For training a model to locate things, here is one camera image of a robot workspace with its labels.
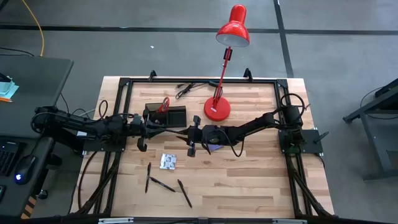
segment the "red desk lamp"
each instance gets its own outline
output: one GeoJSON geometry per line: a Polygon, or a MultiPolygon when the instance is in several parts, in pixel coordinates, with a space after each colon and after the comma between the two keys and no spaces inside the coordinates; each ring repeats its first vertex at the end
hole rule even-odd
{"type": "Polygon", "coordinates": [[[205,103],[205,114],[213,121],[222,121],[229,116],[231,112],[231,105],[222,95],[222,84],[225,73],[225,68],[229,60],[231,60],[231,46],[233,47],[247,47],[250,43],[249,32],[244,26],[244,19],[246,17],[246,8],[237,4],[232,7],[229,22],[225,24],[216,35],[216,40],[226,46],[224,53],[223,73],[221,74],[220,82],[213,97],[209,98],[205,103]]]}

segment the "computer mouse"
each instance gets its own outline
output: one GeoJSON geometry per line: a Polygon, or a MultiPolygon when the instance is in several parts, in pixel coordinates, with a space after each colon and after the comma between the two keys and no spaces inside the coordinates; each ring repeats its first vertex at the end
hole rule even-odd
{"type": "Polygon", "coordinates": [[[22,157],[15,168],[14,180],[16,184],[26,184],[32,177],[32,171],[35,165],[36,157],[28,155],[22,157]]]}

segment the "wooden tabletop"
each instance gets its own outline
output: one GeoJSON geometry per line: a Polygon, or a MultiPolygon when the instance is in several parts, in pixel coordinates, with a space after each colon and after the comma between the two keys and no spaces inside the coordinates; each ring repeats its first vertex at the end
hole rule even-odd
{"type": "MultiPolygon", "coordinates": [[[[107,100],[111,115],[120,77],[104,77],[97,107],[107,100]]],[[[287,79],[289,91],[297,93],[308,104],[304,80],[287,79]]],[[[276,108],[274,88],[268,84],[224,84],[223,97],[231,103],[231,114],[223,122],[212,122],[203,112],[204,102],[213,96],[214,87],[202,85],[194,88],[179,100],[175,95],[177,83],[135,83],[132,88],[129,113],[142,114],[146,103],[160,103],[170,97],[171,106],[187,107],[187,123],[193,124],[193,116],[199,115],[201,126],[206,124],[239,126],[276,108]]],[[[298,99],[291,97],[294,105],[298,99]]],[[[312,129],[311,106],[304,112],[303,129],[312,129]]],[[[129,138],[122,154],[113,201],[112,216],[130,217],[217,217],[217,218],[292,218],[289,180],[284,156],[276,129],[265,129],[246,137],[241,157],[235,157],[230,147],[209,155],[197,144],[196,157],[187,157],[188,146],[172,133],[162,133],[147,141],[147,152],[136,147],[137,138],[129,138]],[[175,170],[162,170],[163,153],[175,154],[175,170]],[[152,163],[150,175],[171,186],[173,193],[159,184],[149,182],[144,193],[147,165],[152,163]],[[193,205],[190,208],[181,193],[180,179],[193,205]]],[[[85,156],[81,170],[89,156],[85,156]]],[[[81,186],[84,203],[98,185],[104,153],[99,152],[89,164],[81,186]]],[[[324,208],[333,213],[325,171],[320,159],[303,154],[308,187],[324,208]]],[[[304,211],[302,194],[300,208],[304,211]]],[[[77,210],[77,193],[74,194],[72,212],[77,210]]]]}

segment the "red scissors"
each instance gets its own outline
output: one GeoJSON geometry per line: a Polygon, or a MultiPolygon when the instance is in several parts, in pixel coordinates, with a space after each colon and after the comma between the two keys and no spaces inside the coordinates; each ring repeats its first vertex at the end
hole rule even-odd
{"type": "Polygon", "coordinates": [[[158,109],[158,112],[166,112],[169,109],[170,106],[170,98],[166,97],[163,100],[162,106],[160,106],[160,108],[158,109]]]}

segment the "black pen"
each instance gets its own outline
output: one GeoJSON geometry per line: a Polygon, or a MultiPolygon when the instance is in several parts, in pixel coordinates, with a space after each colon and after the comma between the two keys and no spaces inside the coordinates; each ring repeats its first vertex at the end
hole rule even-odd
{"type": "Polygon", "coordinates": [[[169,186],[163,184],[162,182],[158,181],[157,179],[155,179],[155,178],[153,178],[153,177],[150,177],[150,179],[151,179],[151,181],[160,184],[161,186],[163,186],[163,187],[165,187],[165,188],[171,190],[172,192],[175,192],[175,190],[174,190],[173,188],[171,188],[171,187],[169,187],[169,186]]]}
{"type": "Polygon", "coordinates": [[[178,184],[180,185],[180,187],[181,187],[181,190],[182,190],[182,193],[184,194],[184,196],[185,196],[185,199],[187,200],[187,202],[188,202],[188,204],[189,204],[189,207],[191,207],[192,208],[192,204],[191,204],[191,202],[189,201],[189,198],[188,198],[188,195],[187,195],[187,193],[185,193],[185,190],[184,190],[184,186],[182,185],[182,182],[181,182],[181,180],[178,180],[177,179],[177,181],[178,181],[178,184]]]}
{"type": "Polygon", "coordinates": [[[146,194],[147,191],[148,191],[149,174],[150,174],[150,163],[148,164],[147,183],[145,184],[145,194],[146,194]]]}

